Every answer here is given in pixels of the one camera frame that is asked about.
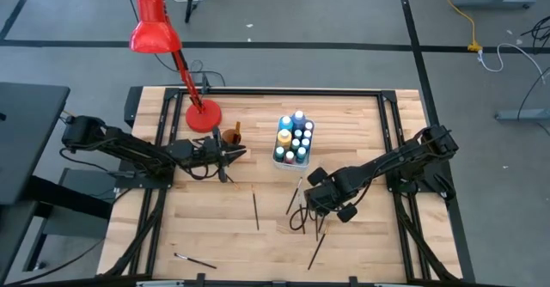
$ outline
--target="table leg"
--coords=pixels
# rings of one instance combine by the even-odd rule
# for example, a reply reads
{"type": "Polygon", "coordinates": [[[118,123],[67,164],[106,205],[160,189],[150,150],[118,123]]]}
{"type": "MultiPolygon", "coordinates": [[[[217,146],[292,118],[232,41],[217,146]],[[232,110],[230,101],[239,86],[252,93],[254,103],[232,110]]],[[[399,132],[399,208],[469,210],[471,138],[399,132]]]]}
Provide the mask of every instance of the table leg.
{"type": "Polygon", "coordinates": [[[38,176],[29,179],[26,195],[36,201],[61,206],[99,218],[109,219],[111,204],[89,195],[54,184],[38,176]]]}
{"type": "Polygon", "coordinates": [[[459,8],[529,8],[536,0],[453,0],[459,8]]]}

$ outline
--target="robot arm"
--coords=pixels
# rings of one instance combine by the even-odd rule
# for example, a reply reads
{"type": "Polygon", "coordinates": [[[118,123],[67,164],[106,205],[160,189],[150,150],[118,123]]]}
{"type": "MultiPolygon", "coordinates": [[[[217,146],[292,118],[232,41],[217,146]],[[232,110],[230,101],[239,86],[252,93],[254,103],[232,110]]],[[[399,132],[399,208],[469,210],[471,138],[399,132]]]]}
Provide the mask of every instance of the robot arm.
{"type": "Polygon", "coordinates": [[[355,203],[344,203],[356,197],[361,189],[366,193],[375,177],[397,171],[405,182],[422,180],[425,165],[447,161],[457,150],[449,131],[444,126],[434,125],[420,131],[399,148],[362,166],[344,167],[332,174],[317,168],[308,177],[314,187],[304,192],[308,207],[322,216],[336,211],[342,222],[348,222],[357,214],[355,205],[360,199],[355,203]]]}
{"type": "Polygon", "coordinates": [[[213,137],[196,139],[194,143],[183,139],[158,147],[117,127],[105,125],[101,119],[77,116],[67,118],[61,141],[73,153],[77,150],[99,150],[130,162],[139,172],[153,179],[171,176],[177,166],[195,180],[202,180],[211,176],[195,175],[192,169],[215,164],[220,181],[226,182],[227,175],[223,168],[244,154],[246,149],[243,145],[226,144],[217,127],[212,134],[213,137]]]}

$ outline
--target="blue bottle cap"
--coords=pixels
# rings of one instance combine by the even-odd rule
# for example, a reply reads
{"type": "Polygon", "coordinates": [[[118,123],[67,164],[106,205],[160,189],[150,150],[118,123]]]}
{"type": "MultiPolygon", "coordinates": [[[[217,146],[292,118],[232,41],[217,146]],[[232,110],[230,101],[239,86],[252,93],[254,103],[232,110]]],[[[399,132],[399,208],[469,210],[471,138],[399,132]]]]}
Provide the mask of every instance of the blue bottle cap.
{"type": "Polygon", "coordinates": [[[296,111],[296,112],[294,113],[294,117],[295,117],[296,119],[302,119],[302,118],[303,118],[303,112],[302,112],[302,111],[296,111]]]}
{"type": "Polygon", "coordinates": [[[290,117],[284,116],[281,121],[283,122],[283,124],[288,125],[290,124],[290,117]]]}

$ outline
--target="paint bottle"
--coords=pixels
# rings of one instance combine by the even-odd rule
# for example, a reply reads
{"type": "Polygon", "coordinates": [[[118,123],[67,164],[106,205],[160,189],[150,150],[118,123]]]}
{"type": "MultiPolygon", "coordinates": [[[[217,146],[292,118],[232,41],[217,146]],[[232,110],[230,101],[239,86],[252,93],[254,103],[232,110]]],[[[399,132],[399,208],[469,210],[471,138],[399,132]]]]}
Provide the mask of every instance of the paint bottle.
{"type": "Polygon", "coordinates": [[[292,119],[290,119],[289,116],[283,116],[281,120],[278,122],[278,129],[283,130],[286,129],[287,131],[292,131],[292,119]]]}
{"type": "Polygon", "coordinates": [[[302,147],[306,150],[309,150],[309,139],[302,140],[302,147]]]}
{"type": "Polygon", "coordinates": [[[312,131],[313,130],[313,122],[307,121],[306,124],[305,124],[305,129],[309,130],[309,131],[312,131]]]}
{"type": "Polygon", "coordinates": [[[302,140],[302,134],[303,134],[303,132],[301,130],[295,130],[294,131],[294,138],[297,138],[298,140],[302,140]]]}
{"type": "Polygon", "coordinates": [[[286,150],[290,147],[292,142],[292,134],[290,131],[283,129],[277,134],[277,145],[284,147],[286,150]]]}
{"type": "Polygon", "coordinates": [[[275,149],[275,160],[277,162],[282,162],[283,158],[284,158],[284,149],[279,146],[275,149]]]}
{"type": "Polygon", "coordinates": [[[311,131],[304,131],[303,132],[303,138],[304,139],[311,139],[311,131]]]}
{"type": "Polygon", "coordinates": [[[297,163],[303,163],[306,159],[306,149],[304,149],[303,147],[299,148],[298,151],[296,152],[296,162],[297,163]]]}
{"type": "Polygon", "coordinates": [[[298,150],[299,147],[300,147],[300,140],[298,140],[298,139],[292,140],[292,144],[290,145],[290,149],[291,150],[298,150]]]}
{"type": "Polygon", "coordinates": [[[294,153],[291,151],[287,151],[284,155],[284,163],[292,164],[294,163],[294,153]]]}
{"type": "Polygon", "coordinates": [[[306,116],[302,111],[296,111],[292,115],[292,123],[294,123],[295,130],[303,130],[303,127],[306,125],[306,116]]]}

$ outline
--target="wooden tabletop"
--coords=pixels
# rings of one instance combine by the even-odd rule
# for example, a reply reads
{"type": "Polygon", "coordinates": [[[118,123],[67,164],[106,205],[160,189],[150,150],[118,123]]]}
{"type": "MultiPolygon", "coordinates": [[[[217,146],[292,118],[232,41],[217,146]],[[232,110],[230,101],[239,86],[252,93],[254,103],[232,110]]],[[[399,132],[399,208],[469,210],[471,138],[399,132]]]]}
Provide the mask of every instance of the wooden tabletop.
{"type": "MultiPolygon", "coordinates": [[[[132,134],[154,142],[164,88],[144,88],[132,134]]],[[[406,138],[426,126],[417,90],[396,90],[406,138]]],[[[350,96],[209,95],[223,112],[221,131],[241,121],[242,144],[247,153],[235,161],[228,174],[239,188],[217,178],[196,181],[176,170],[168,191],[154,278],[195,279],[199,272],[216,280],[285,280],[346,282],[405,282],[394,202],[381,176],[374,180],[358,214],[341,223],[329,216],[330,230],[308,271],[316,247],[315,225],[308,222],[307,234],[289,227],[286,208],[300,176],[322,166],[329,173],[348,165],[359,165],[385,153],[376,99],[350,96]],[[272,162],[272,148],[282,115],[297,109],[315,121],[315,135],[308,172],[285,171],[272,162]],[[256,229],[250,186],[254,184],[260,217],[256,229]],[[177,259],[181,253],[217,266],[210,269],[177,259]]],[[[183,110],[190,105],[184,100],[183,110]]],[[[174,106],[170,106],[168,123],[174,106]]],[[[181,113],[177,138],[202,135],[186,126],[181,113]]],[[[168,141],[169,125],[164,132],[168,141]]],[[[395,134],[390,125],[393,145],[395,134]]],[[[304,188],[309,184],[304,180],[304,188]]],[[[98,273],[113,266],[136,233],[143,190],[135,189],[113,208],[98,273]]],[[[417,195],[424,236],[449,271],[461,277],[447,209],[435,193],[417,195]]],[[[409,237],[416,276],[419,259],[409,237]]],[[[140,272],[144,271],[149,239],[142,249],[140,272]]]]}

